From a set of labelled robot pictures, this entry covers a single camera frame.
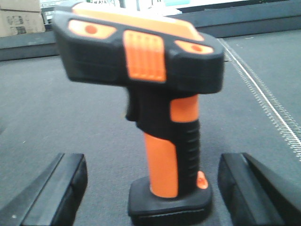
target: cardboard box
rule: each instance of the cardboard box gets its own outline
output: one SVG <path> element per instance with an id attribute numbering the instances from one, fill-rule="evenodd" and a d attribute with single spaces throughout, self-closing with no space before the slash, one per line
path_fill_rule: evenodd
<path id="1" fill-rule="evenodd" d="M 40 12 L 40 0 L 0 0 L 1 10 Z"/>
<path id="2" fill-rule="evenodd" d="M 41 13 L 0 10 L 0 37 L 44 31 Z"/>

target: trigger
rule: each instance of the trigger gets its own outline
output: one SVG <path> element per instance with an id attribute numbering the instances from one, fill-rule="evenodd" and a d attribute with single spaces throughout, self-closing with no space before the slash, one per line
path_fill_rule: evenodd
<path id="1" fill-rule="evenodd" d="M 127 87 L 128 105 L 126 119 L 129 121 L 138 121 L 139 118 L 139 100 L 135 89 Z"/>

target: orange and black scanner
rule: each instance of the orange and black scanner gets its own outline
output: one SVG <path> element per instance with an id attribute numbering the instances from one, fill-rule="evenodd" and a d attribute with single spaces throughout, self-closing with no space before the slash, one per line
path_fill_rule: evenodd
<path id="1" fill-rule="evenodd" d="M 130 188 L 134 224 L 204 216 L 198 94 L 222 88 L 221 44 L 185 21 L 78 1 L 55 8 L 53 29 L 70 80 L 128 90 L 126 118 L 144 132 L 149 165 Z"/>

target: orange panel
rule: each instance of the orange panel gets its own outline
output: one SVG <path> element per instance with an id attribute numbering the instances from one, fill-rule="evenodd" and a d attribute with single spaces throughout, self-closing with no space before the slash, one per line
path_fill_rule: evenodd
<path id="1" fill-rule="evenodd" d="M 166 81 L 164 43 L 160 36 L 127 30 L 123 42 L 131 79 Z"/>
<path id="2" fill-rule="evenodd" d="M 197 186 L 200 189 L 207 189 L 208 188 L 208 181 L 205 177 L 205 174 L 202 171 L 198 172 Z"/>
<path id="3" fill-rule="evenodd" d="M 79 20 L 71 20 L 68 27 L 69 30 L 75 34 L 97 39 L 106 39 L 116 32 L 115 27 L 83 22 Z"/>
<path id="4" fill-rule="evenodd" d="M 191 23 L 183 20 L 86 2 L 74 6 L 73 12 L 79 16 L 139 27 L 197 41 L 204 40 Z"/>
<path id="5" fill-rule="evenodd" d="M 150 189 L 156 196 L 174 198 L 178 195 L 178 164 L 173 143 L 145 136 L 150 171 Z"/>
<path id="6" fill-rule="evenodd" d="M 203 45 L 199 45 L 199 44 L 195 44 L 195 43 L 191 43 L 191 42 L 187 42 L 187 41 L 180 41 L 180 40 L 176 40 L 175 43 L 182 48 L 183 50 L 185 50 L 186 52 L 189 53 L 195 53 L 195 54 L 209 54 L 209 53 L 213 53 L 213 48 L 209 47 L 209 46 L 203 46 Z"/>
<path id="7" fill-rule="evenodd" d="M 174 99 L 170 103 L 170 118 L 174 122 L 190 122 L 198 119 L 198 96 Z"/>

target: black base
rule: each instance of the black base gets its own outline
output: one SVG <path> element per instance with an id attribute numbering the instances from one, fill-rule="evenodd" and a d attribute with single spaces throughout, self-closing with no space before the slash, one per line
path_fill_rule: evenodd
<path id="1" fill-rule="evenodd" d="M 131 185 L 128 215 L 134 225 L 191 225 L 206 218 L 211 199 L 210 185 L 185 197 L 160 198 L 151 193 L 149 177 L 145 177 Z"/>

